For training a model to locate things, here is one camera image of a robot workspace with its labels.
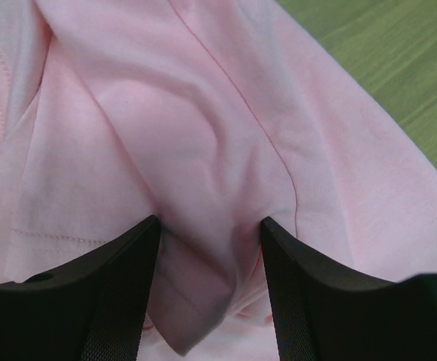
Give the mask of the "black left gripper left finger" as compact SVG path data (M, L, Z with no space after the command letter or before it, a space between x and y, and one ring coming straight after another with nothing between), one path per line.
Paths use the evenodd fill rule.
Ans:
M0 360L136 359L160 236L150 216L66 264L0 284Z

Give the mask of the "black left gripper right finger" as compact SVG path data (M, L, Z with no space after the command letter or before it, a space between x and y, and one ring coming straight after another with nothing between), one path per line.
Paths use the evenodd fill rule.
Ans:
M393 283L260 225L282 360L437 360L437 274Z

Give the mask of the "pink t shirt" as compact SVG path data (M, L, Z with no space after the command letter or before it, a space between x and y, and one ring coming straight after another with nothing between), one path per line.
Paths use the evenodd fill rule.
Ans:
M276 360L272 217L389 281L437 272L437 171L274 1L0 1L0 283L154 214L140 360Z

